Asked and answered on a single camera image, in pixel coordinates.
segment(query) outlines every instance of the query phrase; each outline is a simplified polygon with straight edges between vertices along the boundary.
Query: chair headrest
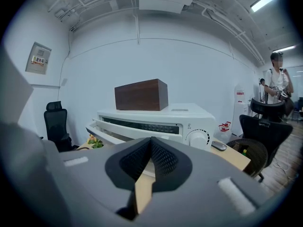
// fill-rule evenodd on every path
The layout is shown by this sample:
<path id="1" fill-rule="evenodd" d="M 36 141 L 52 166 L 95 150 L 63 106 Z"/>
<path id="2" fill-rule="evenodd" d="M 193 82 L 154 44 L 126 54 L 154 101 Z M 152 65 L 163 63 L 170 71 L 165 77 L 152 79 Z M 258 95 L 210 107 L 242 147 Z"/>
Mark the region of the chair headrest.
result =
<path id="1" fill-rule="evenodd" d="M 253 112 L 268 115 L 268 116 L 282 116 L 285 114 L 285 102 L 282 101 L 277 104 L 263 104 L 254 99 L 251 100 L 250 108 Z"/>
<path id="2" fill-rule="evenodd" d="M 61 106 L 61 101 L 58 102 L 50 102 L 46 105 L 46 110 L 47 111 L 58 111 L 61 110 L 62 106 Z"/>

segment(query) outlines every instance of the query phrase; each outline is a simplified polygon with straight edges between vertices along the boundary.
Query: fluorescent light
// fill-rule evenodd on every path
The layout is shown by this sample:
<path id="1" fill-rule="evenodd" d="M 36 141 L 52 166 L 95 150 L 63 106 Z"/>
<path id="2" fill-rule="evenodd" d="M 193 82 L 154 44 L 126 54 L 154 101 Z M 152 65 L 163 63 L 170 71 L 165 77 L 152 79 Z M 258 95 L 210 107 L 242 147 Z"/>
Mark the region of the fluorescent light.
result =
<path id="1" fill-rule="evenodd" d="M 287 50 L 290 50 L 290 49 L 293 49 L 293 48 L 295 48 L 295 45 L 289 46 L 289 47 L 286 47 L 286 48 L 283 48 L 283 49 L 279 49 L 279 50 L 276 50 L 276 51 L 273 51 L 273 52 L 277 52 L 277 51 L 287 51 Z"/>
<path id="2" fill-rule="evenodd" d="M 256 4 L 251 6 L 251 9 L 256 12 L 258 11 L 261 7 L 265 6 L 266 4 L 268 4 L 269 2 L 271 2 L 272 0 L 260 0 L 259 2 L 257 2 Z"/>

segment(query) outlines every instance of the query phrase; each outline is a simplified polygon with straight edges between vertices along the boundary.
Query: white machine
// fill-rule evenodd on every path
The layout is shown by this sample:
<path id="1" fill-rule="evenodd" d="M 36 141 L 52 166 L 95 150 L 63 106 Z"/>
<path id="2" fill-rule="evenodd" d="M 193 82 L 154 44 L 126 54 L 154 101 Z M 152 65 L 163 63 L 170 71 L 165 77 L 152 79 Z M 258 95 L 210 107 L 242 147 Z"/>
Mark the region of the white machine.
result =
<path id="1" fill-rule="evenodd" d="M 86 129 L 109 145 L 154 136 L 210 151 L 216 125 L 196 104 L 170 104 L 161 111 L 105 109 L 97 115 Z"/>
<path id="2" fill-rule="evenodd" d="M 240 115 L 248 115 L 248 105 L 246 103 L 235 103 L 233 110 L 232 133 L 236 136 L 243 134 L 240 124 Z"/>

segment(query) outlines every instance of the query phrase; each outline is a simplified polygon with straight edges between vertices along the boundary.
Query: man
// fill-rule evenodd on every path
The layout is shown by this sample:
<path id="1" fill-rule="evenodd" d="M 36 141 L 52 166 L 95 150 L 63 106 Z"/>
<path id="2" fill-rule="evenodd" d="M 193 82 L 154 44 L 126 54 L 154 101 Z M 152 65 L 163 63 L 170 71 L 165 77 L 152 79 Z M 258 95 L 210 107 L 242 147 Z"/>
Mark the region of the man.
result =
<path id="1" fill-rule="evenodd" d="M 262 79 L 260 80 L 260 102 L 261 102 L 261 103 L 265 103 L 264 85 L 265 85 L 265 80 L 262 78 Z"/>
<path id="2" fill-rule="evenodd" d="M 273 68 L 269 69 L 265 74 L 264 91 L 268 93 L 267 103 L 276 104 L 280 102 L 277 98 L 278 86 L 290 93 L 294 92 L 294 88 L 288 71 L 280 69 L 283 66 L 283 53 L 273 52 L 270 55 L 270 60 Z"/>

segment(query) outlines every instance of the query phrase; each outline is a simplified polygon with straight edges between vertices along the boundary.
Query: white t-shirt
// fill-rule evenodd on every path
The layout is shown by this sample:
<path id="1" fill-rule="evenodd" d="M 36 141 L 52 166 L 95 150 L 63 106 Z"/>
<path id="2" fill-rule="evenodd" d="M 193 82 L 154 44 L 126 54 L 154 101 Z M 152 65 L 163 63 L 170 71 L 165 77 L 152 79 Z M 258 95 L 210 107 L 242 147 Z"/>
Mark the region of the white t-shirt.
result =
<path id="1" fill-rule="evenodd" d="M 274 68 L 272 68 L 271 71 L 267 70 L 265 74 L 265 85 L 275 91 L 277 91 L 278 86 L 281 86 L 283 89 L 286 88 L 288 86 L 288 82 L 287 76 L 282 71 L 277 73 Z M 280 100 L 278 100 L 276 96 L 268 94 L 268 104 L 276 104 L 279 102 Z"/>

